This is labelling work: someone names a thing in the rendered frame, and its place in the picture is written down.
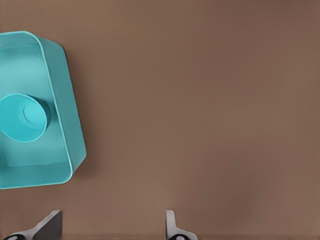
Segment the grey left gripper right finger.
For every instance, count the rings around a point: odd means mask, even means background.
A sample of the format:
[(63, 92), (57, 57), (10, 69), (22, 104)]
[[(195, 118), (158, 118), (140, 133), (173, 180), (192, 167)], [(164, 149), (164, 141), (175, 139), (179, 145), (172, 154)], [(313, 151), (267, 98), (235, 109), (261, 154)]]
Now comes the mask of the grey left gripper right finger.
[(165, 226), (166, 240), (197, 240), (197, 236), (193, 232), (177, 227), (173, 210), (165, 211)]

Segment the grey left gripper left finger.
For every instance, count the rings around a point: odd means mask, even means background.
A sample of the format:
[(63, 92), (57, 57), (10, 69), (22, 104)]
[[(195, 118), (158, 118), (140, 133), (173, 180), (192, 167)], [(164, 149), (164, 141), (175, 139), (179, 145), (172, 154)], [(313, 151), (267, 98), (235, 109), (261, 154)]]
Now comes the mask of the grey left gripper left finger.
[(54, 210), (35, 227), (12, 233), (3, 240), (60, 240), (63, 233), (63, 212)]

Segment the teal cup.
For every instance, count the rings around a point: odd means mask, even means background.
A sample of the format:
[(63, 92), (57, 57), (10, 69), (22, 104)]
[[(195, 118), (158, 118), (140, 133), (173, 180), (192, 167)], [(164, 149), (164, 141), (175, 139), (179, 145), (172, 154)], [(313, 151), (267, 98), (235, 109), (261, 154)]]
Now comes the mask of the teal cup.
[(40, 139), (50, 122), (50, 108), (39, 98), (12, 93), (0, 99), (0, 131), (14, 141), (31, 143)]

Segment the teal plastic box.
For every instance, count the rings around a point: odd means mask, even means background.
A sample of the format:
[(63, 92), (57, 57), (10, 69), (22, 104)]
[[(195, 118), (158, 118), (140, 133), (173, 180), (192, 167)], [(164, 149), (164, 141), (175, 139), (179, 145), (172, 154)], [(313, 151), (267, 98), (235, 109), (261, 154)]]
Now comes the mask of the teal plastic box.
[(0, 99), (20, 93), (46, 102), (44, 135), (18, 142), (0, 130), (0, 189), (66, 183), (87, 155), (63, 47), (27, 31), (0, 33)]

